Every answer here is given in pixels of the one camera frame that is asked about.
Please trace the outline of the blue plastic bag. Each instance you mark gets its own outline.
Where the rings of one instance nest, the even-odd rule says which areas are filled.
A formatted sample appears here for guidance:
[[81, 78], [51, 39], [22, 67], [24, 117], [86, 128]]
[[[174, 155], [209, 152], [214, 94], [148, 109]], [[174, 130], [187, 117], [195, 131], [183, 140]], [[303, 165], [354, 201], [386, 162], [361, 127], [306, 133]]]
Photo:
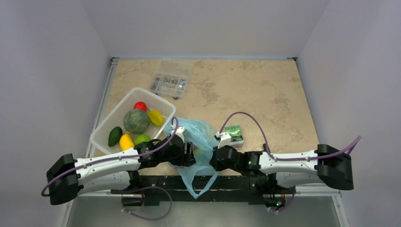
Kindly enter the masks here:
[[[194, 159], [196, 163], [190, 167], [179, 167], [173, 164], [170, 166], [182, 177], [189, 194], [197, 199], [210, 189], [218, 176], [218, 171], [209, 164], [213, 156], [213, 148], [218, 145], [214, 138], [216, 130], [207, 122], [199, 119], [189, 120], [179, 117], [178, 125], [185, 128], [184, 141], [191, 142], [195, 146]], [[200, 190], [194, 190], [194, 178], [208, 175], [211, 176], [209, 181], [201, 183]]]

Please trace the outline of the green bumpy custard apple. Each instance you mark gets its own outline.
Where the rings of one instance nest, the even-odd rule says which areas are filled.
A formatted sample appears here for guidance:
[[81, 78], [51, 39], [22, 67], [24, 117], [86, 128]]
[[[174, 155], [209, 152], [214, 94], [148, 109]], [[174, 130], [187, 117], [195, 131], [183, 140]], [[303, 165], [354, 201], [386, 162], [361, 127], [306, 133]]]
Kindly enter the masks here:
[[137, 136], [137, 137], [135, 138], [134, 144], [135, 144], [135, 145], [138, 145], [138, 144], [140, 144], [140, 143], [142, 143], [142, 142], [149, 142], [149, 141], [151, 141], [151, 137], [149, 137], [149, 136], [146, 135], [146, 134], [141, 134], [141, 135], [139, 135], [139, 136]]

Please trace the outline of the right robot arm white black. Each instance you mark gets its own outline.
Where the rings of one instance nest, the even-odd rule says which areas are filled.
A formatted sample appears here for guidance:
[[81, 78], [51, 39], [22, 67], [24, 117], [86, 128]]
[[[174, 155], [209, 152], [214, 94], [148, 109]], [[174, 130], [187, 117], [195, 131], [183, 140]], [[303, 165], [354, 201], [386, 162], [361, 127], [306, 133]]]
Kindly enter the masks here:
[[354, 188], [351, 156], [327, 144], [307, 152], [277, 154], [275, 158], [266, 150], [241, 153], [226, 145], [213, 151], [209, 163], [218, 172], [231, 169], [247, 177], [269, 176], [265, 185], [270, 192], [312, 183], [336, 190]]

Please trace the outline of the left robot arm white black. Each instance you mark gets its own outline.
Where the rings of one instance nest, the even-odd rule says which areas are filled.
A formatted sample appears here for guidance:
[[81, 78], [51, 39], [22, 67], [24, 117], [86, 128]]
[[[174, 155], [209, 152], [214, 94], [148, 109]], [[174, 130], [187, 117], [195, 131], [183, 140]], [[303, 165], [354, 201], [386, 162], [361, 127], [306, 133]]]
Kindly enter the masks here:
[[174, 166], [190, 167], [195, 164], [193, 147], [177, 135], [164, 140], [142, 142], [125, 151], [97, 158], [61, 156], [46, 172], [48, 184], [42, 192], [51, 205], [61, 205], [80, 194], [101, 190], [140, 190], [141, 180], [134, 172], [168, 162]]

